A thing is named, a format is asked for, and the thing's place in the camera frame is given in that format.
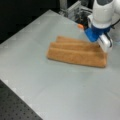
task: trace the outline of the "table surface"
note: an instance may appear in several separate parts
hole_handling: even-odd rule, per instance
[[[0,45],[0,78],[44,120],[120,120],[120,46],[105,69],[46,58],[58,35],[85,39],[49,10]]]

